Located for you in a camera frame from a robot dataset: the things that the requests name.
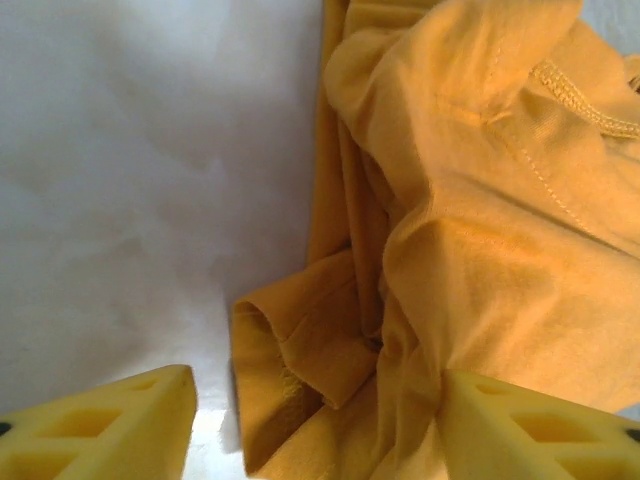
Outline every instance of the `white backdrop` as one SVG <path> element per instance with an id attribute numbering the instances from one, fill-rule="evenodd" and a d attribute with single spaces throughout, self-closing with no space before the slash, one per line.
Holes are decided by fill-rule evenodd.
<path id="1" fill-rule="evenodd" d="M 640 2 L 585 11 L 640 51 Z M 195 367 L 244 479 L 227 308 L 304 261 L 320 0 L 0 0 L 0 412 Z"/>

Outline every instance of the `white surface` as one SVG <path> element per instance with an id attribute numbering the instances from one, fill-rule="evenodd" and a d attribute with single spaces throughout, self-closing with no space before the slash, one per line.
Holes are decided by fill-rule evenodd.
<path id="1" fill-rule="evenodd" d="M 185 476 L 244 478 L 227 307 L 304 260 L 320 3 L 0 0 L 0 412 L 189 363 Z"/>

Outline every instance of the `yellow fabric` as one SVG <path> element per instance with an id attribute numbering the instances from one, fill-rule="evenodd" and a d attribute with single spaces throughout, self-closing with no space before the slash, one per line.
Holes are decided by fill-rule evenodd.
<path id="1" fill-rule="evenodd" d="M 640 64 L 577 0 L 327 0 L 309 266 L 240 300 L 247 471 L 445 479 L 459 368 L 640 398 Z"/>

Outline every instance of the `square hole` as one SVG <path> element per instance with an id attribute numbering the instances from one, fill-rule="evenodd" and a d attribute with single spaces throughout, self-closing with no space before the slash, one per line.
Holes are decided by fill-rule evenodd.
<path id="1" fill-rule="evenodd" d="M 13 428 L 13 425 L 11 423 L 9 423 L 9 422 L 0 422 L 0 437 L 2 437 L 3 435 L 9 433 L 12 428 Z"/>
<path id="2" fill-rule="evenodd" d="M 476 388 L 485 395 L 508 395 L 508 392 L 501 390 L 491 385 L 476 385 Z"/>
<path id="3" fill-rule="evenodd" d="M 619 458 L 581 457 L 558 460 L 558 463 L 576 480 L 634 480 L 629 465 Z"/>
<path id="4" fill-rule="evenodd" d="M 120 410 L 76 410 L 65 415 L 40 436 L 45 438 L 97 437 L 121 414 L 122 411 Z"/>
<path id="5" fill-rule="evenodd" d="M 633 440 L 634 442 L 636 442 L 637 444 L 640 444 L 640 429 L 637 428 L 630 428 L 627 431 L 627 436 Z"/>
<path id="6" fill-rule="evenodd" d="M 0 467 L 0 474 L 2 480 L 54 480 L 74 459 L 61 453 L 16 454 Z"/>
<path id="7" fill-rule="evenodd" d="M 530 413 L 512 415 L 513 420 L 539 443 L 596 442 L 591 432 L 555 413 Z"/>

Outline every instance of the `yellow t-shirt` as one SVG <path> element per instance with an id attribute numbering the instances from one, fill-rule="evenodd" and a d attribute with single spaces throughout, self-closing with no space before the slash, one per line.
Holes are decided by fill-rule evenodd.
<path id="1" fill-rule="evenodd" d="M 447 478 L 447 368 L 640 398 L 640 62 L 580 6 L 327 0 L 309 265 L 233 314 L 250 474 Z"/>

